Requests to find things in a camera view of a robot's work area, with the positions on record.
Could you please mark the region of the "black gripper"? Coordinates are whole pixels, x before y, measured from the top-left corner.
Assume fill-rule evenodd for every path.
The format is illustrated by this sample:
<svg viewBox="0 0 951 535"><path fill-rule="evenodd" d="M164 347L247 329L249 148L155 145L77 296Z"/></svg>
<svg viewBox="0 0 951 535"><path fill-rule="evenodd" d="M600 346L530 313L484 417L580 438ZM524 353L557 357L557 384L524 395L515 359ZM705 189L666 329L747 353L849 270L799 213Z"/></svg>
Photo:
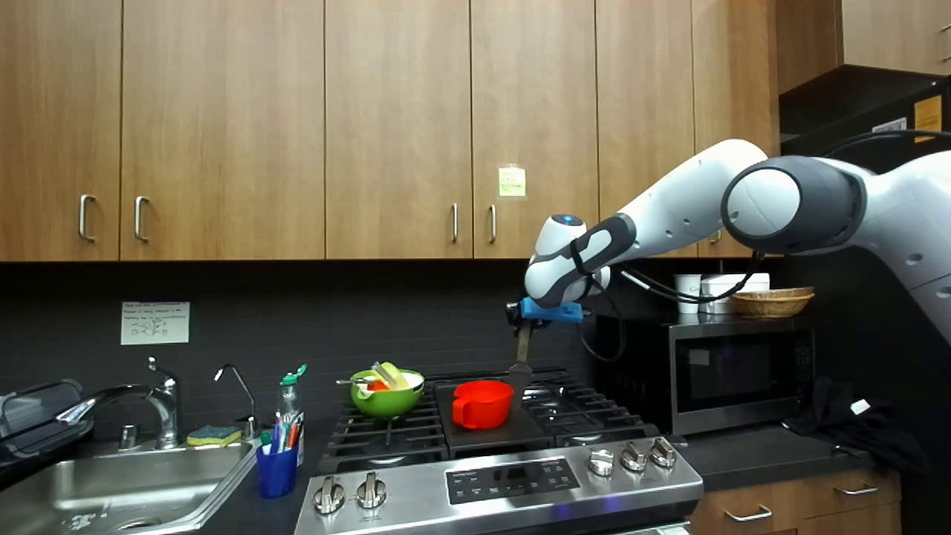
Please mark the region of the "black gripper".
<svg viewBox="0 0 951 535"><path fill-rule="evenodd" d="M506 319L518 338L531 337L545 325L545 308L534 299L510 299Z"/></svg>

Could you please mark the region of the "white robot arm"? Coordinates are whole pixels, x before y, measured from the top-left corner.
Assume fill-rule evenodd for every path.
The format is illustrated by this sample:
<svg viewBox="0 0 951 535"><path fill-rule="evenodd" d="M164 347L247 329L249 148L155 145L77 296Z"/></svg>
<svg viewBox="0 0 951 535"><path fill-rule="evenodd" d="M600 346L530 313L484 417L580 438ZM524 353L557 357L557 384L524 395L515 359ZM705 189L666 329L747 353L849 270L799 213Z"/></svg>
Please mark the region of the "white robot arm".
<svg viewBox="0 0 951 535"><path fill-rule="evenodd" d="M814 158L768 158L723 139L669 169L598 227L573 213L545 221L524 292L540 308L576 302L610 283L610 268L681 250L726 228L759 253L873 253L951 338L951 151L888 173Z"/></svg>

